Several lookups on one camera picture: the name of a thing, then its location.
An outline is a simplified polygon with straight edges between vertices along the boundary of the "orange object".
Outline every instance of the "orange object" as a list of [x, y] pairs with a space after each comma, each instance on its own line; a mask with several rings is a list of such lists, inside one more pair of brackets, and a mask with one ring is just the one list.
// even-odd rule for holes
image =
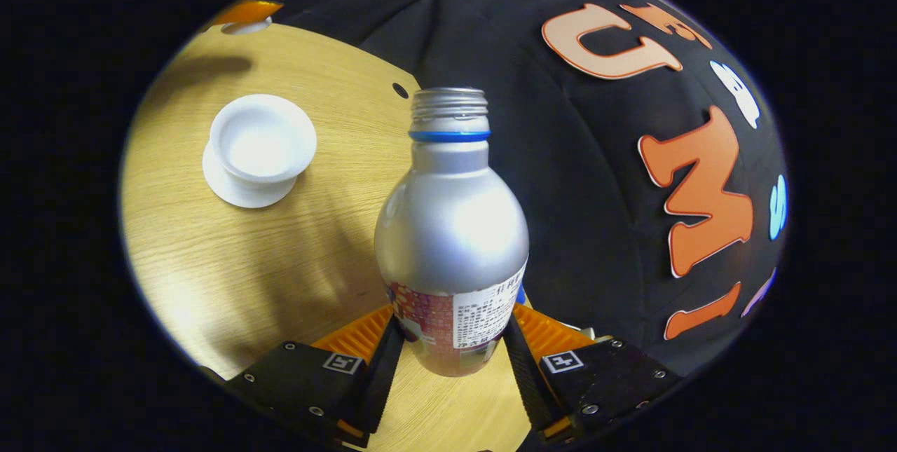
[[551, 426], [546, 427], [542, 430], [542, 434], [545, 435], [545, 438], [550, 439], [552, 436], [566, 430], [567, 427], [570, 427], [570, 417], [561, 417], [557, 423], [552, 424]]
[[677, 222], [670, 229], [673, 276], [678, 279], [695, 264], [751, 237], [751, 198], [723, 189], [738, 159], [738, 139], [720, 107], [711, 105], [707, 123], [673, 139], [658, 142], [650, 135], [641, 137], [638, 152], [658, 187], [669, 187], [673, 172], [694, 164], [664, 203], [664, 210], [672, 215], [708, 219], [692, 225]]
[[381, 338], [391, 317], [392, 306], [383, 306], [383, 308], [333, 331], [312, 343], [311, 346], [330, 350], [337, 354], [363, 357], [365, 362], [371, 365], [371, 358], [381, 343]]
[[340, 419], [336, 421], [336, 426], [344, 432], [347, 432], [350, 435], [354, 436], [355, 438], [362, 438], [362, 436], [364, 436], [363, 432], [356, 430], [355, 427], [349, 426], [349, 424], [347, 424], [345, 420]]
[[240, 0], [221, 12], [212, 25], [228, 23], [259, 23], [283, 7], [283, 0]]
[[532, 354], [536, 364], [544, 356], [579, 349], [595, 343], [585, 334], [565, 327], [564, 324], [555, 321], [548, 315], [536, 312], [529, 306], [515, 303], [514, 317], [520, 325], [526, 346], [529, 347], [529, 353]]
[[605, 28], [632, 30], [624, 18], [608, 9], [587, 3], [578, 11], [557, 15], [542, 25], [542, 39], [565, 62], [597, 78], [618, 79], [638, 75], [663, 66], [681, 71], [682, 62], [657, 41], [638, 37], [641, 46], [604, 56], [587, 50], [580, 39]]
[[698, 327], [698, 325], [704, 324], [711, 319], [724, 317], [724, 315], [732, 310], [740, 291], [741, 283], [736, 282], [726, 296], [722, 296], [722, 298], [715, 300], [712, 303], [708, 303], [701, 308], [695, 308], [691, 312], [679, 310], [676, 314], [670, 315], [669, 320], [666, 321], [664, 340], [671, 340], [679, 336], [682, 331]]
[[648, 2], [648, 7], [632, 7], [630, 5], [624, 4], [620, 4], [619, 7], [622, 7], [626, 11], [630, 11], [632, 14], [644, 19], [644, 21], [650, 23], [654, 28], [657, 28], [665, 34], [673, 34], [673, 32], [670, 30], [670, 27], [673, 27], [673, 29], [676, 31], [676, 34], [681, 36], [683, 39], [698, 39], [698, 42], [704, 44], [704, 47], [713, 49], [711, 43], [707, 42], [706, 38], [702, 37], [701, 34], [698, 34], [698, 32], [689, 27], [689, 25], [683, 23], [679, 18], [673, 17], [673, 15], [671, 15], [669, 12], [664, 11], [664, 9], [659, 8], [650, 2]]

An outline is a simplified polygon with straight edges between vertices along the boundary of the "black dark background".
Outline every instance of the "black dark background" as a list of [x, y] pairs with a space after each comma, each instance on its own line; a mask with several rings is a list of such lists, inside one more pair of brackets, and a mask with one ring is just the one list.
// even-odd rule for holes
[[[6, 255], [26, 301], [4, 321], [22, 441], [3, 449], [303, 449], [166, 343], [118, 240], [131, 115], [186, 37], [231, 1], [9, 0], [7, 82], [25, 99], [9, 104], [6, 164], [25, 173], [4, 174], [14, 206], [35, 215], [13, 238], [22, 254]], [[877, 12], [891, 0], [669, 1], [730, 47], [778, 114], [795, 178], [790, 249], [721, 361], [594, 449], [887, 449], [893, 159], [882, 144], [894, 125], [877, 105], [893, 74]]]

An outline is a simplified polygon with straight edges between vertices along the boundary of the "table surface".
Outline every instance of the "table surface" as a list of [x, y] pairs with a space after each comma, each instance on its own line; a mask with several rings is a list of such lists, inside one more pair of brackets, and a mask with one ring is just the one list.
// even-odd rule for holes
[[[313, 343], [387, 304], [374, 258], [381, 203], [410, 167], [413, 76], [355, 47], [284, 25], [212, 27], [148, 90], [122, 166], [123, 233], [161, 326], [224, 378], [284, 340]], [[250, 210], [205, 183], [202, 154], [225, 104], [269, 93], [301, 107], [318, 145], [285, 199]], [[369, 450], [516, 450], [529, 422], [500, 343], [465, 378], [424, 370], [408, 345]]]

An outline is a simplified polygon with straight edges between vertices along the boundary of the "white cup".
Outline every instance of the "white cup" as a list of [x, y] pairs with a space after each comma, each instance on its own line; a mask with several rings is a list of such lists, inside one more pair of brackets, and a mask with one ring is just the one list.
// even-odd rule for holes
[[267, 207], [292, 190], [316, 149], [315, 127], [304, 110], [275, 95], [246, 95], [212, 121], [203, 173], [225, 202]]
[[270, 27], [271, 23], [273, 21], [270, 16], [264, 21], [258, 21], [257, 23], [227, 23], [221, 27], [221, 33], [229, 36], [244, 36], [244, 34], [260, 32]]

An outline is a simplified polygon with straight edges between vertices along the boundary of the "aluminum bottle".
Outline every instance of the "aluminum bottle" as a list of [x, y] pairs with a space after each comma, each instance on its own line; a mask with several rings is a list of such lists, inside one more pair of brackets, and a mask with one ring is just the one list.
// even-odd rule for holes
[[512, 309], [529, 253], [526, 219], [489, 167], [484, 92], [418, 91], [412, 167], [385, 201], [377, 263], [424, 368], [464, 376], [485, 366]]

